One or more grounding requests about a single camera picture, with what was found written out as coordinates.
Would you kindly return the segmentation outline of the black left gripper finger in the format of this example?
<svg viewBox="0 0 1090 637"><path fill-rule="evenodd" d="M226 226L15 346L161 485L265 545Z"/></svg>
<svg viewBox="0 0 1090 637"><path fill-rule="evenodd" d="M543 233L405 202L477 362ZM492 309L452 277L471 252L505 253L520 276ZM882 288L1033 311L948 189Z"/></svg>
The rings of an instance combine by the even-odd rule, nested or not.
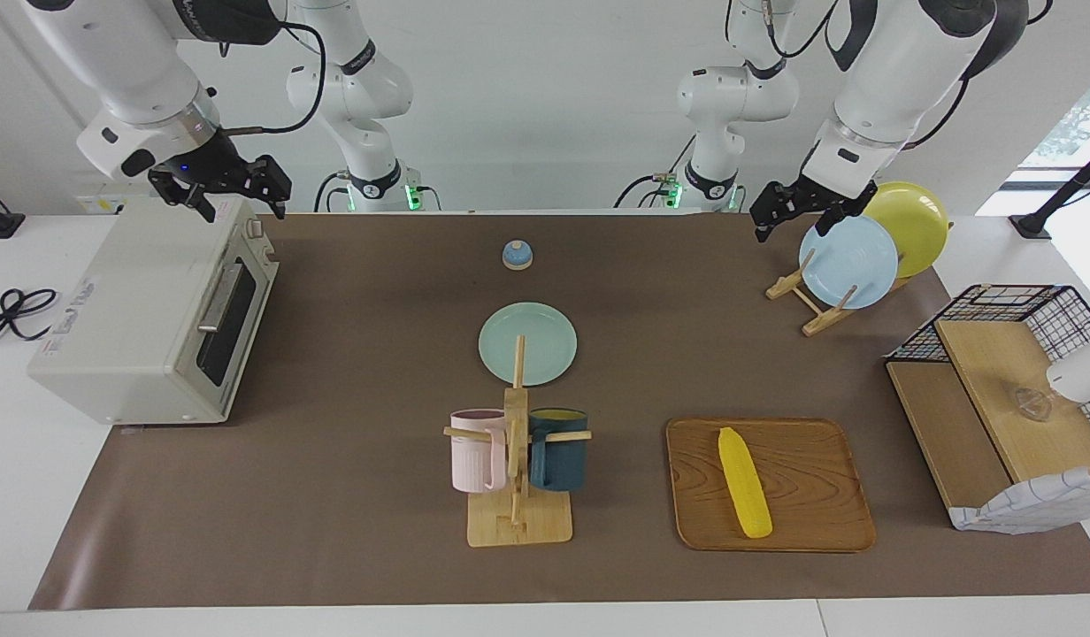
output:
<svg viewBox="0 0 1090 637"><path fill-rule="evenodd" d="M824 237L824 235L831 233L833 226L839 225L846 219L859 217L877 192L877 187L867 187L856 199L833 199L820 215L815 225L816 233Z"/></svg>
<svg viewBox="0 0 1090 637"><path fill-rule="evenodd" d="M756 242L767 242L776 226L800 217L796 194L794 187L785 187L779 181L770 181L761 190L750 206L750 215L755 223Z"/></svg>

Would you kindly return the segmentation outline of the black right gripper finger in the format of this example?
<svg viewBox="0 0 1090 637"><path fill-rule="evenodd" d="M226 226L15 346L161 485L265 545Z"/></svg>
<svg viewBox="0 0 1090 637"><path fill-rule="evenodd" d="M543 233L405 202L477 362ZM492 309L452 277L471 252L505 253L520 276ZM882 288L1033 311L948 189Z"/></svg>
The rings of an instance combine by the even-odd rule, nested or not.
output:
<svg viewBox="0 0 1090 637"><path fill-rule="evenodd" d="M204 187L181 184L172 171L159 166L149 169L149 182L166 205L184 205L197 212L206 223L216 223L216 211L206 197Z"/></svg>
<svg viewBox="0 0 1090 637"><path fill-rule="evenodd" d="M278 220L284 220L291 193L293 181L272 156L261 156L251 161L251 199L269 206Z"/></svg>

